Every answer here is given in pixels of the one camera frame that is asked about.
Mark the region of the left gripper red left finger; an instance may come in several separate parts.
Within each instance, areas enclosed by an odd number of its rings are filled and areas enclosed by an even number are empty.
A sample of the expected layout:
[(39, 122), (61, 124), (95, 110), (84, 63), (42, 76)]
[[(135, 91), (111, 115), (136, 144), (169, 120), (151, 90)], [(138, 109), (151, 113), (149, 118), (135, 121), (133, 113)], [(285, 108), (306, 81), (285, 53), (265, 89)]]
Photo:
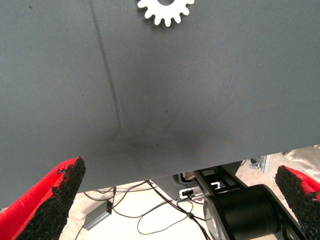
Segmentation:
[(57, 165), (0, 214), (0, 238), (58, 240), (85, 173), (80, 156)]

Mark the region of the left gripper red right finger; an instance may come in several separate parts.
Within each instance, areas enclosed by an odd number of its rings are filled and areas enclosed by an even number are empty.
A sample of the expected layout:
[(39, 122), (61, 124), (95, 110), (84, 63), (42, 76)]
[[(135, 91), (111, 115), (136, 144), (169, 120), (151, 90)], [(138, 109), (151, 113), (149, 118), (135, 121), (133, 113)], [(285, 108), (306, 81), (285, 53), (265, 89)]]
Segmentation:
[(307, 240), (320, 238), (320, 183), (296, 169), (281, 165), (275, 183), (293, 211)]

